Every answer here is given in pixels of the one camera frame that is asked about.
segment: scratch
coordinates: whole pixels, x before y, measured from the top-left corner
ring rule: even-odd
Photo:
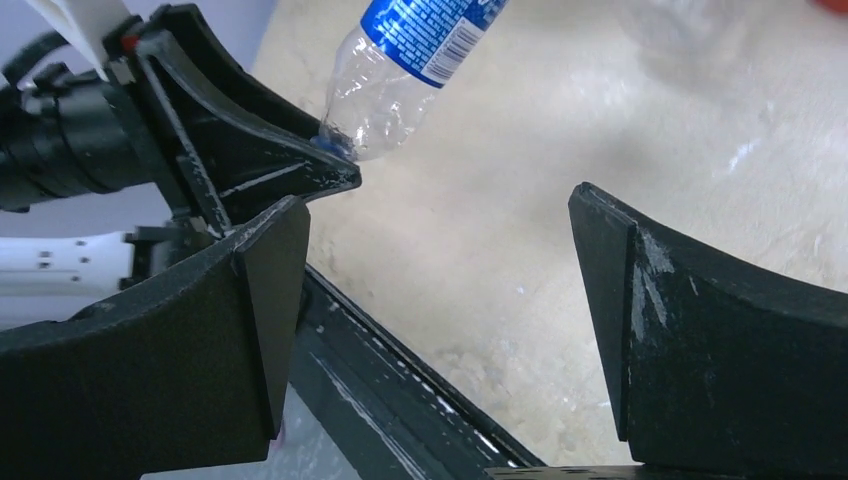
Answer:
[[[648,257],[651,273],[674,273],[674,265],[671,264],[668,252],[654,237],[645,232],[642,234],[642,243],[645,245],[645,256]]]
[[[241,185],[236,185],[235,187],[230,188],[229,190],[224,190],[223,192],[221,192],[219,194],[219,196],[221,198],[229,197],[230,195],[232,195],[236,192],[240,192],[242,190],[247,190],[248,188],[255,187],[256,185],[259,185],[260,183],[265,183],[268,180],[273,180],[273,179],[275,179],[275,178],[277,178],[281,175],[285,175],[289,172],[293,172],[294,170],[297,170],[298,168],[300,168],[304,165],[306,165],[305,162],[296,163],[296,164],[294,164],[290,167],[286,167],[286,168],[277,170],[276,172],[271,172],[269,174],[262,175],[259,178],[254,178],[253,180],[248,180],[248,181],[242,183]]]
[[[442,398],[441,396],[437,396],[436,401],[439,402],[439,405],[441,405],[442,408],[445,409],[445,412],[450,413],[451,415],[456,415],[456,410],[454,410],[453,407],[451,407],[450,404],[446,402],[444,398]]]
[[[482,433],[478,432],[477,430],[474,430],[474,434],[477,435],[477,438],[479,438],[483,443],[485,443],[487,447],[489,447],[489,450],[491,450],[495,453],[501,453],[501,451],[498,450],[498,447],[496,447],[495,444],[492,443],[491,440],[489,440],[488,438],[483,436]]]
[[[400,373],[400,372],[398,372],[398,371],[397,371],[397,369],[395,368],[395,366],[394,366],[394,365],[392,365],[392,363],[391,363],[391,362],[389,362],[388,360],[386,360],[386,358],[385,358],[384,356],[380,355],[380,353],[379,353],[379,352],[377,352],[377,350],[375,350],[375,349],[374,349],[374,347],[372,347],[370,343],[368,343],[367,341],[363,341],[363,342],[362,342],[362,345],[363,345],[363,346],[365,346],[365,348],[367,348],[368,350],[371,350],[372,352],[374,352],[374,354],[377,356],[377,358],[379,358],[381,362],[383,362],[383,363],[384,363],[387,367],[389,367],[389,370],[391,370],[392,372],[394,372],[394,373],[395,373],[395,375],[397,375],[398,377],[403,378],[403,374],[402,374],[402,373]]]
[[[665,303],[663,303],[663,298],[660,295],[659,290],[657,290],[657,285],[653,280],[647,278],[645,275],[645,289],[648,290],[648,296],[651,297],[651,303],[654,305],[654,310],[657,312],[657,319],[660,321],[663,327],[667,327],[666,320],[668,317],[668,312],[665,309]]]
[[[715,397],[713,397],[713,385],[715,385],[715,372],[708,370],[704,373],[704,386],[707,390],[707,400],[710,402],[710,408],[715,408]]]
[[[633,298],[630,301],[630,328],[636,335],[636,340],[645,339],[645,287],[642,284],[642,269],[633,269]]]
[[[424,470],[415,462],[415,460],[404,450],[404,448],[398,444],[397,440],[392,438],[388,433],[386,433],[383,428],[377,424],[374,420],[374,417],[368,412],[368,410],[354,398],[351,391],[347,388],[347,385],[342,382],[342,380],[327,366],[323,361],[321,361],[315,355],[310,354],[310,356],[318,363],[324,373],[327,374],[327,377],[330,378],[330,381],[333,383],[333,386],[336,387],[336,390],[341,395],[342,399],[346,401],[357,415],[363,420],[365,423],[374,430],[375,433],[380,437],[383,441],[383,444],[388,447],[388,449],[394,454],[395,458],[398,459],[401,466],[404,470],[412,477],[414,480],[427,480],[427,475],[424,473]]]

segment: floor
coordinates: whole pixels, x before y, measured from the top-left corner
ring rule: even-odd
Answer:
[[[571,239],[575,185],[848,291],[848,22],[751,2],[697,61],[640,50],[613,1],[512,2],[408,144],[312,204],[310,262],[545,461],[628,462]],[[255,73],[319,115],[367,3],[281,0]]]

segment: plastic bottle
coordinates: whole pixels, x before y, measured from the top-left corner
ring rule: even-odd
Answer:
[[[373,0],[336,53],[315,143],[351,161],[397,148],[507,1]]]
[[[619,0],[624,31],[648,50],[707,54],[744,16],[750,0]]]

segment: black plastic bracket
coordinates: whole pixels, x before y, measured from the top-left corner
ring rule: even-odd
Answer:
[[[0,333],[0,477],[136,479],[264,459],[308,236],[305,205],[288,197],[68,321]]]
[[[591,184],[575,189],[569,209],[619,437],[634,460],[848,475],[848,295],[734,258]]]
[[[151,114],[167,119],[172,154],[197,208],[226,231],[273,204],[361,184],[359,167],[317,148],[318,120],[248,75],[220,45],[195,5],[161,7],[134,46]]]

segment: white paint mark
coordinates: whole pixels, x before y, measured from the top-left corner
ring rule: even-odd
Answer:
[[[674,265],[671,264],[668,252],[654,240],[654,237],[649,233],[643,233],[642,243],[645,244],[645,256],[648,257],[651,273],[674,273]]]
[[[252,220],[253,222],[256,222],[253,227],[245,227],[245,228],[239,230],[239,239],[236,241],[236,244],[239,245],[239,246],[244,245],[244,242],[246,242],[248,239],[250,239],[250,237],[252,237],[253,234],[256,233],[256,231],[262,225],[265,225],[266,223],[268,223],[268,221],[274,215],[276,215],[277,213],[279,213],[282,210],[285,210],[286,208],[289,208],[290,205],[291,205],[291,202],[279,202],[279,203],[275,204],[273,207],[271,207],[268,210],[259,214],[255,219]]]
[[[734,155],[730,159],[730,161],[727,162],[727,173],[733,173],[733,171],[736,170],[736,166],[739,164],[739,162],[745,160],[745,158],[750,155],[754,150],[756,150],[761,143],[762,139],[755,138],[754,140],[751,140],[748,143],[739,145],[739,147],[736,149],[736,155]]]
[[[277,170],[276,172],[271,172],[269,174],[262,175],[259,178],[254,178],[253,180],[248,180],[248,181],[242,183],[241,185],[236,185],[235,187],[233,187],[229,190],[224,190],[223,192],[221,192],[219,194],[219,196],[221,198],[227,198],[227,197],[229,197],[230,195],[232,195],[236,192],[240,192],[242,190],[247,190],[248,188],[255,187],[256,185],[259,185],[260,183],[267,182],[268,180],[273,180],[273,179],[279,177],[280,175],[285,175],[289,172],[293,172],[293,171],[297,170],[298,168],[300,168],[304,165],[306,165],[305,162],[304,163],[297,163],[297,164],[294,164],[290,167],[286,167],[282,170]]]
[[[218,232],[214,228],[212,228],[212,225],[206,225],[205,230],[206,230],[206,233],[208,233],[209,235],[212,235],[217,240],[220,240],[220,239],[225,238],[225,237],[229,237],[230,235],[232,235],[235,232],[234,229],[233,230],[227,230],[227,231],[224,232],[224,234],[222,236],[221,232]]]
[[[368,349],[369,349],[369,350],[371,350],[372,352],[376,353],[376,354],[377,354],[377,358],[378,358],[381,362],[383,362],[383,364],[385,364],[387,367],[389,367],[389,370],[391,370],[391,371],[395,372],[395,375],[397,375],[398,377],[403,378],[403,374],[401,374],[400,372],[398,372],[397,370],[395,370],[395,366],[394,366],[394,365],[392,365],[392,363],[391,363],[391,362],[390,362],[390,361],[389,361],[389,360],[388,360],[385,356],[380,355],[379,353],[377,353],[377,350],[375,350],[375,349],[374,349],[374,347],[372,347],[370,343],[368,343],[368,342],[366,342],[366,341],[364,341],[364,340],[363,340],[363,341],[362,341],[362,345],[364,345],[366,348],[368,348]]]
[[[446,412],[448,412],[452,415],[456,415],[456,410],[454,410],[453,407],[451,407],[450,404],[448,402],[446,402],[444,398],[437,396],[436,401],[439,402],[439,405],[441,405],[442,408],[444,408]]]
[[[97,302],[94,305],[92,305],[91,308],[100,310],[102,312],[108,312],[108,311],[112,310],[113,308],[115,308],[115,304],[109,303],[109,302]]]
[[[483,456],[486,457],[486,460],[492,461],[492,457],[489,456],[488,452],[486,452],[485,450],[483,450],[480,447],[477,447],[477,451],[480,452],[481,454],[483,454]]]
[[[498,447],[496,447],[495,444],[491,442],[491,440],[483,436],[482,433],[478,432],[477,430],[474,430],[474,434],[477,435],[477,438],[482,440],[482,442],[485,443],[487,447],[489,447],[489,450],[495,453],[501,453],[501,451],[498,450]]]
[[[642,269],[633,268],[633,297],[630,300],[630,329],[636,335],[636,340],[645,339],[645,287],[642,285]]]
[[[357,415],[363,420],[365,423],[374,430],[375,433],[380,437],[380,440],[383,441],[383,444],[388,447],[389,451],[398,459],[401,466],[404,470],[415,480],[427,480],[427,475],[424,473],[424,470],[415,463],[415,460],[409,456],[408,453],[401,447],[395,439],[393,439],[390,435],[383,431],[380,425],[374,420],[368,410],[353,397],[350,389],[347,388],[347,385],[341,381],[341,379],[315,355],[312,355],[312,358],[318,363],[321,369],[327,374],[330,378],[330,381],[333,382],[333,386],[336,387],[336,390],[341,395],[342,399],[347,402]]]
[[[657,320],[660,321],[663,327],[668,327],[666,324],[668,312],[665,309],[662,296],[660,296],[660,292],[657,289],[657,284],[654,283],[653,279],[645,275],[644,272],[642,275],[644,277],[645,289],[648,290],[648,296],[651,298],[651,304],[654,306],[654,311],[657,312]]]
[[[205,184],[206,191],[204,196],[210,198],[212,200],[212,203],[215,204],[212,208],[212,213],[215,215],[215,219],[218,221],[218,224],[221,226],[224,232],[232,230],[233,224],[232,222],[230,222],[230,216],[227,215],[227,211],[224,208],[224,204],[221,203],[221,198],[223,197],[223,195],[215,195],[215,185],[212,184],[212,180],[206,173],[206,167],[202,163],[200,163],[199,160],[195,160],[196,158],[200,158],[197,156],[197,153],[192,153],[194,153],[194,155],[191,156],[189,160],[191,162],[192,171],[195,175],[199,176]]]

